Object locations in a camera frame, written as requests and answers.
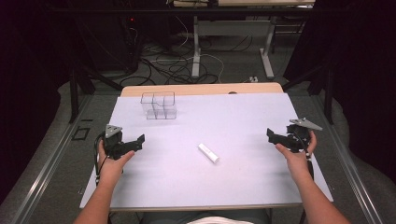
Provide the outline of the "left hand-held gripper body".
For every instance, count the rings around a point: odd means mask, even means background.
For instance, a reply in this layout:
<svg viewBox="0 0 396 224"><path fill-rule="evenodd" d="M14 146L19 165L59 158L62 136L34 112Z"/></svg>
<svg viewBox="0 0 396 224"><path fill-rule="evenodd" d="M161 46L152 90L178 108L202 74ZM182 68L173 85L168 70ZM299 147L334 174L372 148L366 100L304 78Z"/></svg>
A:
<svg viewBox="0 0 396 224"><path fill-rule="evenodd" d="M107 124L105 128L105 153L112 160L118 160L126 153L123 151L122 128Z"/></svg>

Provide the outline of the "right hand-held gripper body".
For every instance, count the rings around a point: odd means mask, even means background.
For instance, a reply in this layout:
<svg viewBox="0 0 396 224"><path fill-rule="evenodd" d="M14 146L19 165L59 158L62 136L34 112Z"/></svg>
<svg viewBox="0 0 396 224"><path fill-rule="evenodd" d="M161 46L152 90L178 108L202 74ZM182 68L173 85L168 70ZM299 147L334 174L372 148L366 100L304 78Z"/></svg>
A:
<svg viewBox="0 0 396 224"><path fill-rule="evenodd" d="M287 146L293 153L299 152L301 149L307 151L307 147L311 140L310 131L322 131L322 128L307 118L291 119L291 125L287 127L288 139L291 141Z"/></svg>

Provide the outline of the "person's left hand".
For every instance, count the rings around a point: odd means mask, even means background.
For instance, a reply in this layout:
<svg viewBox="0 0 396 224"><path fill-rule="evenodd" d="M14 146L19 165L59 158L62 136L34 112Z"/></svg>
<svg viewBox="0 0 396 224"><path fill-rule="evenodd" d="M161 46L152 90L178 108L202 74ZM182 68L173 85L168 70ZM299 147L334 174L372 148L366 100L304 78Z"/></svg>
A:
<svg viewBox="0 0 396 224"><path fill-rule="evenodd" d="M99 184L100 188L114 189L117 185L124 165L134 156L133 151L124 154L118 160L109 159L104 150L104 142L100 141L98 146L99 153Z"/></svg>

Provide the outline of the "person's right hand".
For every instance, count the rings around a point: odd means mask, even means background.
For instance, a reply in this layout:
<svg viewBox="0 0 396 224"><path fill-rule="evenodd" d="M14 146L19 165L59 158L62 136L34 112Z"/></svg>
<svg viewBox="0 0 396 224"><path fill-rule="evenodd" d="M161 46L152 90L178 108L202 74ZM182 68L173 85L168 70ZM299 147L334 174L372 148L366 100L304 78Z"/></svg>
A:
<svg viewBox="0 0 396 224"><path fill-rule="evenodd" d="M309 132L311 140L307 151L292 153L281 144L276 144L276 149L285 157L292 179L296 184L313 181L308 168L306 155L311 156L317 146L317 138L313 131Z"/></svg>

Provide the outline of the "clear plastic organizer box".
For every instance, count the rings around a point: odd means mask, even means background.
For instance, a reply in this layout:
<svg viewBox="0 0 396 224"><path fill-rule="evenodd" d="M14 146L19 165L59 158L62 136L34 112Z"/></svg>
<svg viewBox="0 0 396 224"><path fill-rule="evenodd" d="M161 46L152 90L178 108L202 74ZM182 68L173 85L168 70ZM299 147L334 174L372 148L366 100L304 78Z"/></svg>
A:
<svg viewBox="0 0 396 224"><path fill-rule="evenodd" d="M140 104L147 119L176 119L176 97L172 91L143 92Z"/></svg>

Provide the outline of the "black metal stand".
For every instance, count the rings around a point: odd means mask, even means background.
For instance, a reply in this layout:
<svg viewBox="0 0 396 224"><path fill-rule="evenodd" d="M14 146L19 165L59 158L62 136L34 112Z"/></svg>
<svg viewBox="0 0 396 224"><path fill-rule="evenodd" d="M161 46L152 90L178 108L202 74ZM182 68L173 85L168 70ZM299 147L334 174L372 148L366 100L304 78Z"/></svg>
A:
<svg viewBox="0 0 396 224"><path fill-rule="evenodd" d="M98 79L100 82L113 88L116 91L121 91L123 87L120 84L110 80L107 77L94 71L87 65L73 61L69 73L69 84L70 84L70 100L71 100L71 117L69 122L73 123L79 114L79 102L78 102L78 89L81 89L85 94L94 94L95 87L91 81L91 78Z"/></svg>
<svg viewBox="0 0 396 224"><path fill-rule="evenodd" d="M288 81L282 85L282 90L287 91L291 87L300 84L306 79L313 78L308 92L310 95L318 95L321 90L325 91L324 96L324 108L323 113L325 118L330 124L333 124L332 120L332 97L333 97L333 84L334 84L334 72L333 67L328 64L320 64L314 66L312 69L303 73L296 79Z"/></svg>

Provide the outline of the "white plastic tube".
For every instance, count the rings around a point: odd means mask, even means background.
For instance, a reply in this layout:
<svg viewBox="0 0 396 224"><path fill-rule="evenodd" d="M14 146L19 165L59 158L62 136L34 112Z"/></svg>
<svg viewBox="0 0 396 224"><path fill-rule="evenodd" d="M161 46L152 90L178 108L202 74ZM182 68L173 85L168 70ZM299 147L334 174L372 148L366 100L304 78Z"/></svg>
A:
<svg viewBox="0 0 396 224"><path fill-rule="evenodd" d="M217 163L219 161L219 156L216 155L211 149L209 149L205 144L199 144L198 148L213 162Z"/></svg>

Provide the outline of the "white table cover sheet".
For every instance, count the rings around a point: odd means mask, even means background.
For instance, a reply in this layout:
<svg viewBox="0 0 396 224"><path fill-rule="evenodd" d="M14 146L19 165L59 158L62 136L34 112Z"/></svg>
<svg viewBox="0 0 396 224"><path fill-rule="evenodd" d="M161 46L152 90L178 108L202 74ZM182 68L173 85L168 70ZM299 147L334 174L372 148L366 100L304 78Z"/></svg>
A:
<svg viewBox="0 0 396 224"><path fill-rule="evenodd" d="M146 141L124 166L114 210L160 211L294 206L300 194L266 131L283 134L296 116L285 93L176 98L176 119L147 119L137 97L121 97L110 122L123 139ZM199 148L205 144L219 161Z"/></svg>

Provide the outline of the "black computer tower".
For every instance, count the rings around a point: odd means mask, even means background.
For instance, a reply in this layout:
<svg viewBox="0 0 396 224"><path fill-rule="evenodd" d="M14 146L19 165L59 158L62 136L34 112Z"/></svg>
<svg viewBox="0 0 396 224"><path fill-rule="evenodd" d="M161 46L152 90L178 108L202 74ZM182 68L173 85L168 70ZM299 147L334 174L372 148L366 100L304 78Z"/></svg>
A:
<svg viewBox="0 0 396 224"><path fill-rule="evenodd" d="M138 68L139 51L139 33L136 28L136 21L132 17L125 17L123 20L123 27L125 32L125 42L131 58L131 65L129 70L134 73Z"/></svg>

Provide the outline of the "person's white shirt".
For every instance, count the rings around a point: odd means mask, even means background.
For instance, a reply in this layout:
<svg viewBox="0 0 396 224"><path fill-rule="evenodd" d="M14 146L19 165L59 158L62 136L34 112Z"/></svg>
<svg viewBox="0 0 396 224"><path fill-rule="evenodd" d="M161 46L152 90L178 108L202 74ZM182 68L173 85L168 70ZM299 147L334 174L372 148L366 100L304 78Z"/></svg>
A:
<svg viewBox="0 0 396 224"><path fill-rule="evenodd" d="M226 217L203 217L186 224L253 224L248 221L233 220Z"/></svg>

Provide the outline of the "metal floor rail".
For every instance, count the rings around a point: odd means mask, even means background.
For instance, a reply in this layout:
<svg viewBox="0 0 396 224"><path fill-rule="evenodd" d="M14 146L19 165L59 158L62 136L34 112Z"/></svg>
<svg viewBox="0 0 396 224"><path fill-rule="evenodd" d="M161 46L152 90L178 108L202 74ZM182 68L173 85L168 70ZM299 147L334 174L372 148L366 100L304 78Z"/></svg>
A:
<svg viewBox="0 0 396 224"><path fill-rule="evenodd" d="M369 195L369 191L361 179L360 172L351 158L347 146L343 143L342 138L336 131L336 128L330 124L329 119L325 116L324 104L321 102L321 98L319 96L312 96L311 99L315 105L315 109L319 112L320 119L322 120L325 129L329 131L329 135L335 143L334 152L340 161L340 165L343 168L349 186L351 187L359 204L360 210L365 216L365 220L368 224L385 224Z"/></svg>
<svg viewBox="0 0 396 224"><path fill-rule="evenodd" d="M78 114L69 122L71 100L64 95L54 121L49 126L33 158L8 194L17 210L9 224L26 224L56 171L65 149L77 129L77 121L89 106L92 96L79 97Z"/></svg>

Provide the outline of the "white metal desk frame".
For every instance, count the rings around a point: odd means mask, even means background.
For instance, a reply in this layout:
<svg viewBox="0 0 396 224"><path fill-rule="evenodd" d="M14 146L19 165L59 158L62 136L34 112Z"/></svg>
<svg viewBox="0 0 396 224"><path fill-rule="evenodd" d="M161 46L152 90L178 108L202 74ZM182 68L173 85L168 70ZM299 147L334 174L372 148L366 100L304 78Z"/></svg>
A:
<svg viewBox="0 0 396 224"><path fill-rule="evenodd" d="M200 36L264 36L265 45L260 49L262 65L268 79L274 79L275 74L269 59L272 39L276 28L276 17L273 16L267 21L200 21L197 16L193 22L193 66L192 75L199 76L199 62L201 60L201 48L199 45Z"/></svg>

